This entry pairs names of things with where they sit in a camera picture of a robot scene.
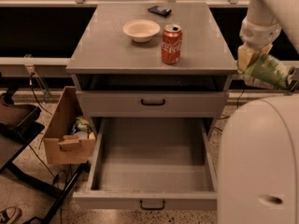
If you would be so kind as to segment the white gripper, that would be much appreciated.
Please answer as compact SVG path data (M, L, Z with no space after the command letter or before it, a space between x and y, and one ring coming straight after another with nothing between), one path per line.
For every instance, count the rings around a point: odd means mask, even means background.
M240 38L244 44L237 50L238 70L244 73L260 52L268 54L280 32L278 23L259 25L245 18L240 29Z

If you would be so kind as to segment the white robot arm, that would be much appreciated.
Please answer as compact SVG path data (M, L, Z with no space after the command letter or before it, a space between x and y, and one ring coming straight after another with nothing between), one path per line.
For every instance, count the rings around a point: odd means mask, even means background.
M284 31L299 45L299 0L250 0L238 68ZM270 97L238 108L218 157L218 224L299 224L299 98Z

